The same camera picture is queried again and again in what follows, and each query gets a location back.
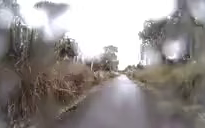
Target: asphalt road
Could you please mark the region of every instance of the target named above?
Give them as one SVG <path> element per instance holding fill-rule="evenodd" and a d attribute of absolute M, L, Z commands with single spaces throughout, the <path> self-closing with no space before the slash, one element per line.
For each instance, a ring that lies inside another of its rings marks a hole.
<path fill-rule="evenodd" d="M 78 109 L 66 115 L 61 128 L 192 128 L 190 121 L 175 114 L 165 118 L 156 98 L 126 76 L 103 83 Z"/>

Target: wet road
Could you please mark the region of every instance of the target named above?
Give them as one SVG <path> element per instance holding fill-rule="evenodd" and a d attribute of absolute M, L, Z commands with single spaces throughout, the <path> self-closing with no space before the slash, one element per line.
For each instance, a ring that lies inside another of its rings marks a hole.
<path fill-rule="evenodd" d="M 66 115 L 68 128 L 190 128 L 184 120 L 168 121 L 159 114 L 156 100 L 126 76 L 105 82 L 76 111 Z"/>

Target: tree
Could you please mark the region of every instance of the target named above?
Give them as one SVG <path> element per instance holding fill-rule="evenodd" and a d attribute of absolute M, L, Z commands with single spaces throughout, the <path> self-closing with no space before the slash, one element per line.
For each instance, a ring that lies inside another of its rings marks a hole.
<path fill-rule="evenodd" d="M 139 37 L 142 40 L 141 61 L 144 59 L 147 47 L 150 47 L 161 54 L 163 62 L 169 62 L 170 60 L 164 55 L 162 48 L 167 40 L 177 40 L 179 37 L 184 38 L 185 43 L 183 45 L 185 45 L 186 50 L 182 50 L 184 53 L 181 53 L 181 58 L 178 58 L 177 62 L 192 58 L 194 54 L 193 28 L 197 26 L 201 27 L 201 24 L 185 8 L 179 8 L 171 16 L 162 20 L 145 21 L 143 31 L 139 32 Z"/>
<path fill-rule="evenodd" d="M 64 37 L 55 44 L 55 52 L 58 59 L 74 59 L 79 53 L 78 44 L 74 39 Z"/>
<path fill-rule="evenodd" d="M 104 47 L 104 53 L 102 55 L 104 70 L 116 71 L 118 69 L 119 61 L 117 60 L 117 52 L 118 48 L 113 45 Z"/>

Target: overcast sky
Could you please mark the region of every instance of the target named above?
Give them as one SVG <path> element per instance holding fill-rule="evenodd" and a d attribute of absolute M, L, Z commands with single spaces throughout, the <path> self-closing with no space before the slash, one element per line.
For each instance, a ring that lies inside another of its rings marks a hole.
<path fill-rule="evenodd" d="M 21 7 L 39 0 L 18 0 Z M 106 45 L 119 49 L 119 68 L 139 62 L 138 32 L 147 19 L 160 19 L 174 9 L 174 0 L 54 0 L 71 5 L 61 24 L 69 30 L 86 56 L 95 56 Z"/>

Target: foliage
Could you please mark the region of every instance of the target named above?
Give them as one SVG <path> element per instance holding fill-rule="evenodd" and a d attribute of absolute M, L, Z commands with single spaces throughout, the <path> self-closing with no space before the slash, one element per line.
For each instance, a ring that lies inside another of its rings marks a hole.
<path fill-rule="evenodd" d="M 55 43 L 55 52 L 58 59 L 64 59 L 64 57 L 73 59 L 78 55 L 78 50 L 77 42 L 69 37 L 63 37 Z"/>
<path fill-rule="evenodd" d="M 104 70 L 116 71 L 118 69 L 119 61 L 117 60 L 117 52 L 118 48 L 113 45 L 104 47 L 104 53 L 102 55 Z"/>

